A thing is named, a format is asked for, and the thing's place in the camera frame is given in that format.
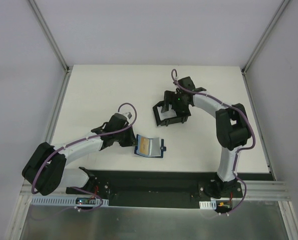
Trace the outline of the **blue leather card holder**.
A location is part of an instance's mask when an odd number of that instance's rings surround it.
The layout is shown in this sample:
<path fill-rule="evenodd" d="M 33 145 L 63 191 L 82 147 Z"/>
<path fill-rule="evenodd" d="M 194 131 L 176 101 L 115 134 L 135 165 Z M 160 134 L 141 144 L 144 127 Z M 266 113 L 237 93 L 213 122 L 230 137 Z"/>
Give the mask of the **blue leather card holder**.
<path fill-rule="evenodd" d="M 148 155 L 143 155 L 138 153 L 138 144 L 139 144 L 139 138 L 140 137 L 145 137 L 142 135 L 137 135 L 136 140 L 137 140 L 137 146 L 134 149 L 134 154 L 145 157 L 145 158 L 158 158 L 162 159 L 164 157 L 164 153 L 166 152 L 167 148 L 164 144 L 164 139 L 156 137 L 156 138 L 148 138 L 150 139 L 150 150 Z"/>

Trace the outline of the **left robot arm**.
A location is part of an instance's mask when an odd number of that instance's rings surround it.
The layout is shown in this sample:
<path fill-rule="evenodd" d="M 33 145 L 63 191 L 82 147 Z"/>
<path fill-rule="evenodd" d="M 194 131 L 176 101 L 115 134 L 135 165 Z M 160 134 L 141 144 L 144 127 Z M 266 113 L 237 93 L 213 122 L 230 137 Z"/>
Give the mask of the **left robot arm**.
<path fill-rule="evenodd" d="M 82 194 L 90 194 L 94 190 L 94 182 L 87 170 L 82 167 L 68 169 L 66 166 L 114 143 L 121 147 L 134 147 L 136 138 L 130 124 L 131 117 L 130 112 L 117 112 L 85 137 L 60 147 L 47 142 L 39 144 L 22 170 L 22 176 L 31 183 L 34 194 L 47 196 L 57 188 L 69 187 L 77 187 Z"/>

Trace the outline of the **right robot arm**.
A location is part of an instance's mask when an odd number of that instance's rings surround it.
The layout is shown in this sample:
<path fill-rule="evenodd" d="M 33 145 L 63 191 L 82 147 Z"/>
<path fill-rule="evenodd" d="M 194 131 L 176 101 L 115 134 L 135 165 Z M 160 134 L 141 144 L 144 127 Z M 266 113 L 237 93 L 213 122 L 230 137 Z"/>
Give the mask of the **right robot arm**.
<path fill-rule="evenodd" d="M 215 119 L 216 137 L 221 145 L 221 157 L 214 181 L 204 187 L 204 193 L 219 199 L 231 193 L 237 182 L 236 167 L 239 153 L 247 150 L 247 141 L 254 139 L 244 105 L 229 105 L 196 87 L 191 77 L 175 80 L 176 90 L 164 92 L 164 99 L 153 107 L 156 124 L 169 126 L 185 123 L 191 115 L 190 106 L 199 108 Z"/>

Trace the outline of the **black card tray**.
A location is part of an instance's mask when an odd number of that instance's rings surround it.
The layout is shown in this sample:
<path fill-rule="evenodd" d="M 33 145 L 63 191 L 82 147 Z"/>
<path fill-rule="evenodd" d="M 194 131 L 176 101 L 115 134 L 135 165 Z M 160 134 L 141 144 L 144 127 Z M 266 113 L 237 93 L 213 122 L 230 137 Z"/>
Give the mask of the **black card tray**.
<path fill-rule="evenodd" d="M 161 112 L 162 105 L 163 101 L 160 101 L 153 107 L 153 113 L 157 126 L 167 127 L 169 125 L 177 123 L 183 124 L 191 116 L 191 112 L 190 114 L 176 114 L 176 112 L 172 109 L 168 112 Z"/>

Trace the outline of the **gold credit card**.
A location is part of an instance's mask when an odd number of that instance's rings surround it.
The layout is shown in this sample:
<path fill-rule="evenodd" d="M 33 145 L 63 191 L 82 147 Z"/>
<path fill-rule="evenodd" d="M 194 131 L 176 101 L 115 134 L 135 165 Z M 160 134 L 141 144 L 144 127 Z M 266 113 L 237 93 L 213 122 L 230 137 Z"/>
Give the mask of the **gold credit card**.
<path fill-rule="evenodd" d="M 150 139 L 146 137 L 139 138 L 138 153 L 142 155 L 148 155 L 150 150 Z"/>

